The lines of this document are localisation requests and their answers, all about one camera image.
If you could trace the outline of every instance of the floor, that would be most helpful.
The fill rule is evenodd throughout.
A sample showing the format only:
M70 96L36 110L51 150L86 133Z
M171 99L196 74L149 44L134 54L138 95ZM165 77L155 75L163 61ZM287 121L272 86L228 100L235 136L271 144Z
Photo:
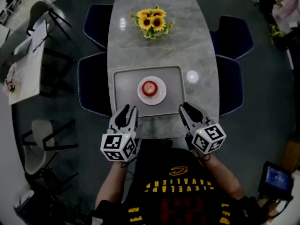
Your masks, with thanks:
M89 213L100 185L110 167L101 154L99 146L102 133L105 133L108 119L83 110L77 97L76 65L80 58L95 54L99 50L82 32L86 12L91 4L113 4L114 0L58 0L55 2L65 18L73 25L67 27L72 41L68 41L57 28L53 31L54 41L47 41L46 47L68 54L75 58L68 75L64 78L71 84L75 94L58 93L55 99L36 96L13 106L16 121L15 130L19 137L30 130L34 119L53 119L57 126L76 120L76 125L66 133L67 139L60 143L76 142L77 149L63 150L55 158L52 166L58 177L65 179L75 172L79 173L73 185L59 198L72 209L83 199L82 210ZM244 80L244 105L234 113L222 117L220 124L227 133L227 139L221 149L215 152L217 157L238 177L247 196L257 195L258 184L265 161L280 164L285 143L294 127L293 76L285 53L277 50L269 37L268 24L254 7L252 0L197 0L206 18L210 30L218 28L219 17L231 15L247 21L254 49L240 62ZM13 50L13 43L24 39L26 24L21 26L9 38L9 42L0 49L2 54ZM55 61L45 59L45 63L54 67ZM182 139L175 141L181 145ZM126 181L125 194L130 186Z

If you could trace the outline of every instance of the flower arrangement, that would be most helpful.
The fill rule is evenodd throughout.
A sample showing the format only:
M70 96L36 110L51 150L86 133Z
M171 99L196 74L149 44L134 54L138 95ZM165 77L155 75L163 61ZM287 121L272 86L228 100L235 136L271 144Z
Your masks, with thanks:
M12 65L8 71L6 79L4 80L3 92L6 95L9 95L9 93L13 93L19 83L20 81L15 73L15 67L14 65Z
M130 15L131 18L135 19L135 24L141 28L146 40L156 39L163 34L169 33L169 29L175 23L174 21L166 22L166 16L166 12L160 9L158 5L154 9L141 10L136 15Z

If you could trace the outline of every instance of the white table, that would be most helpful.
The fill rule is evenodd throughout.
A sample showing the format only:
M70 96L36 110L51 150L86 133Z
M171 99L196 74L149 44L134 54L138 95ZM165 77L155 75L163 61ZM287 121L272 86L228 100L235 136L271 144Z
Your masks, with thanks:
M32 36L17 46L15 54L19 52L24 44L29 43L31 40ZM40 94L44 47L45 41L33 52L31 43L27 55L15 63L15 72L18 74L20 84L12 94L9 94L10 105Z
M0 25L0 47L5 43L10 29Z

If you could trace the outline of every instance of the red apple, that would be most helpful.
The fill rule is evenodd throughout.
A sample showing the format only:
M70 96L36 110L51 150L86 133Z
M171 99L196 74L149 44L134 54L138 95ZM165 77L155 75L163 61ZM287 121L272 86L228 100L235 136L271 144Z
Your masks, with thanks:
M158 86L153 81L146 81L142 85L142 92L148 97L154 96L158 91Z

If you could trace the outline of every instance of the white plate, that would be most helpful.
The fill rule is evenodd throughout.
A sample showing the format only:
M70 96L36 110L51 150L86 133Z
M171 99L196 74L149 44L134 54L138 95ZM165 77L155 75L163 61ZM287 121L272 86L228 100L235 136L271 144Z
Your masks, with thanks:
M146 81L153 81L157 84L157 88L158 88L157 93L152 97L148 97L145 94L143 94L142 86ZM167 87L165 86L164 81L161 80L159 77L155 77L155 76L145 77L140 81L139 85L137 86L137 95L139 96L140 100L147 105L157 105L161 103L164 100L166 94L167 94Z

